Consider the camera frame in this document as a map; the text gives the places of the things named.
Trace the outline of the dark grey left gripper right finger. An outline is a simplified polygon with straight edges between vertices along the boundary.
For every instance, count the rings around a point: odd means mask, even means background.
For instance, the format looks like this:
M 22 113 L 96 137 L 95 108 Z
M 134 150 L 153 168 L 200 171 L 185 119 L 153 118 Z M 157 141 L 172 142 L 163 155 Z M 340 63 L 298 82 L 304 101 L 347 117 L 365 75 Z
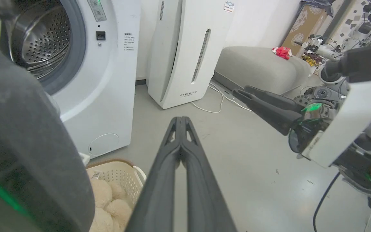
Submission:
M 182 162 L 187 175 L 187 229 L 190 232 L 236 232 L 236 226 L 189 117 L 182 117 Z

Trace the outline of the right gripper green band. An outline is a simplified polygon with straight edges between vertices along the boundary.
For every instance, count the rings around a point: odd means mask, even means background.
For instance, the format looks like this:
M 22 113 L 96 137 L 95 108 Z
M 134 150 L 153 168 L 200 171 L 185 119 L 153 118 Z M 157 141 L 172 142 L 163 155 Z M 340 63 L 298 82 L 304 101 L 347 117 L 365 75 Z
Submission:
M 234 89 L 232 95 L 279 133 L 288 135 L 290 149 L 297 154 L 319 131 L 324 132 L 336 115 L 337 104 L 312 102 L 304 107 L 290 98 L 249 85 Z

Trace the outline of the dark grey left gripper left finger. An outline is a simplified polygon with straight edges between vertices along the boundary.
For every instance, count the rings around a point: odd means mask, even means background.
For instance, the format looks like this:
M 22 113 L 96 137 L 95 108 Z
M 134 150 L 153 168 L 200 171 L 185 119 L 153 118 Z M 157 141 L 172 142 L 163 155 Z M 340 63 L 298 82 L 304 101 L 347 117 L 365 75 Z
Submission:
M 174 224 L 175 173 L 180 117 L 171 119 L 151 166 L 142 192 L 125 229 L 127 232 L 172 232 Z

